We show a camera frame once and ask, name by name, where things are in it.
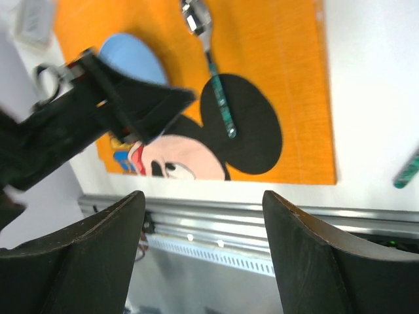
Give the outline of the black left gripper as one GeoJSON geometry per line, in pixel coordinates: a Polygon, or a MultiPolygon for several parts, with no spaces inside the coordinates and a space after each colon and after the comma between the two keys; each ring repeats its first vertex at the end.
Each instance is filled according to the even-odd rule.
{"type": "Polygon", "coordinates": [[[1,113],[1,188],[31,187],[111,131],[119,141],[149,144],[160,137],[196,96],[190,89],[137,80],[87,49],[78,65],[38,65],[56,91],[37,102],[23,122],[1,113]]]}

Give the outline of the orange Mickey Mouse placemat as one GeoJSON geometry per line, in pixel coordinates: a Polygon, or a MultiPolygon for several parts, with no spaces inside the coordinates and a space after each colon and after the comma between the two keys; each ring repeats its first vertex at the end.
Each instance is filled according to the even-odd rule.
{"type": "Polygon", "coordinates": [[[108,173],[217,181],[334,185],[337,181],[321,1],[207,1],[211,55],[237,128],[230,139],[204,49],[179,1],[59,1],[64,58],[117,33],[143,41],[169,85],[196,101],[149,145],[96,141],[108,173]]]}

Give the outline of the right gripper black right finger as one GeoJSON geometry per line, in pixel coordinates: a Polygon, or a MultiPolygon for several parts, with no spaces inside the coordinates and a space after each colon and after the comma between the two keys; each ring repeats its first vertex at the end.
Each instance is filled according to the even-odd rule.
{"type": "Polygon", "coordinates": [[[284,313],[417,313],[418,255],[336,228],[273,191],[263,216],[284,313]]]}

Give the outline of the green handled spoon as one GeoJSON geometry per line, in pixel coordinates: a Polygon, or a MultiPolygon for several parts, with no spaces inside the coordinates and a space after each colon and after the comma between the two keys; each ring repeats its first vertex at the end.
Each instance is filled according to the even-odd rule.
{"type": "Polygon", "coordinates": [[[211,75],[210,81],[213,86],[217,106],[227,135],[230,139],[233,139],[237,135],[237,129],[232,118],[223,85],[219,78],[216,63],[211,55],[213,22],[209,8],[204,1],[182,0],[180,1],[180,10],[189,32],[199,38],[202,43],[209,73],[211,75]]]}

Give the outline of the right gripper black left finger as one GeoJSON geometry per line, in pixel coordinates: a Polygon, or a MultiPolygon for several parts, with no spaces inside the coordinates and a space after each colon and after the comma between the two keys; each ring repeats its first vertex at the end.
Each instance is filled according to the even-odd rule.
{"type": "Polygon", "coordinates": [[[122,313],[145,196],[132,192],[54,233],[1,249],[2,313],[122,313]]]}

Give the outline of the blue plastic plate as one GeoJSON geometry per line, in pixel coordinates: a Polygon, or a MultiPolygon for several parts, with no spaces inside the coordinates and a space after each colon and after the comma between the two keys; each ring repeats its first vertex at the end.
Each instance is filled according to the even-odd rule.
{"type": "Polygon", "coordinates": [[[131,34],[110,36],[102,44],[99,58],[113,69],[135,79],[169,85],[166,71],[155,53],[131,34]]]}

